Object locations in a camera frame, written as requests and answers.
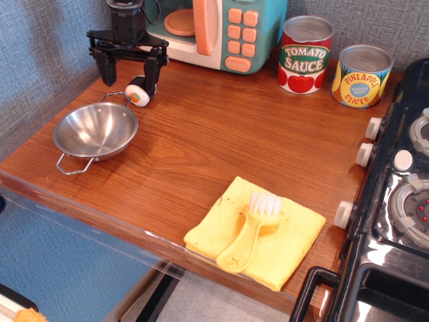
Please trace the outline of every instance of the pink button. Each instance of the pink button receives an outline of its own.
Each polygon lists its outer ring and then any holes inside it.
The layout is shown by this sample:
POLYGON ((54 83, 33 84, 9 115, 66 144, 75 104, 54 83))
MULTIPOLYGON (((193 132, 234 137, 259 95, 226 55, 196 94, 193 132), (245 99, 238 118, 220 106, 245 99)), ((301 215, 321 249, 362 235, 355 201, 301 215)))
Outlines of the pink button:
POLYGON ((247 72, 252 67, 251 61, 247 58, 234 56, 227 57, 225 65, 227 65, 227 68, 237 72, 247 72))
POLYGON ((254 44, 243 44, 241 53, 246 57, 254 57, 256 54, 256 46, 254 44))
POLYGON ((228 37, 232 39, 240 39, 241 37, 241 28, 237 25, 228 26, 228 37))
POLYGON ((255 42, 257 31, 254 28, 243 29, 243 40, 245 42, 255 42))
POLYGON ((228 52, 232 54, 239 54, 241 49, 241 44, 234 40, 228 41, 228 52))
POLYGON ((231 23, 241 23, 243 12, 241 9, 232 8, 228 11, 228 21, 231 23))
POLYGON ((257 25, 258 17, 259 17, 258 12, 249 10, 244 13, 243 22, 245 25, 248 25, 249 27, 255 27, 257 25))

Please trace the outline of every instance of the toy kitchen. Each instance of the toy kitchen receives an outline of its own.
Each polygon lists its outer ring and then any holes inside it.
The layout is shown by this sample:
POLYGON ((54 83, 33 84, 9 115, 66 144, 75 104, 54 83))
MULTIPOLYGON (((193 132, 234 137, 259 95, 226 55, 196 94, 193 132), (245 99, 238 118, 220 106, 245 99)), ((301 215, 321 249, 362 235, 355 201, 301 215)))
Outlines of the toy kitchen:
POLYGON ((357 163, 366 175, 346 230, 339 273, 313 267, 291 321, 317 284, 332 287, 323 321, 429 321, 429 59, 409 65, 386 116, 370 120, 357 163))

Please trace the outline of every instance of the brush bristles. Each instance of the brush bristles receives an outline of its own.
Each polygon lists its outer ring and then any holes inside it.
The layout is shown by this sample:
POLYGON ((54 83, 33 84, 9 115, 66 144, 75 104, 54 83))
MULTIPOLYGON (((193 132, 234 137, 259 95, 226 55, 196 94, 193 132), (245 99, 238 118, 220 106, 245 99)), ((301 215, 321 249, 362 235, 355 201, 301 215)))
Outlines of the brush bristles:
POLYGON ((276 216, 282 207, 282 199, 272 193, 264 193, 256 191, 251 194, 249 209, 260 215, 276 216))

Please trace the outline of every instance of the tomato sauce can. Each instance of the tomato sauce can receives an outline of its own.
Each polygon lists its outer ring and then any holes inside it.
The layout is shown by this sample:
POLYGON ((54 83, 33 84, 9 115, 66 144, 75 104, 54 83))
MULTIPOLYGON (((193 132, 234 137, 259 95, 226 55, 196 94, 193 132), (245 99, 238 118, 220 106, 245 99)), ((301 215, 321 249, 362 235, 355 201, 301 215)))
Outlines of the tomato sauce can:
POLYGON ((324 82, 334 27, 313 15, 286 20, 280 50, 278 81, 297 94, 318 91, 324 82))
POLYGON ((381 48, 370 45, 344 48, 332 83, 333 97, 349 107, 365 108, 377 104, 392 66, 392 56, 381 48))

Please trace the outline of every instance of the stainless steel bowl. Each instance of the stainless steel bowl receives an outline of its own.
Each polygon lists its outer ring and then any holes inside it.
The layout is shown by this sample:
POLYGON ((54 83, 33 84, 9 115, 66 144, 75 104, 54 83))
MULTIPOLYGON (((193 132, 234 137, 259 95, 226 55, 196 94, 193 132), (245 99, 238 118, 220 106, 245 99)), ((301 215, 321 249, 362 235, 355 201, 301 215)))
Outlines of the stainless steel bowl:
POLYGON ((85 105, 65 115, 54 129, 54 142, 63 151, 57 168, 64 174, 82 173, 92 162, 104 161, 121 153, 137 133, 138 120, 127 106, 131 98, 122 92, 107 94, 101 102, 85 105), (104 102, 110 95, 122 94, 127 104, 104 102), (89 160, 83 170, 64 171, 65 155, 89 160))

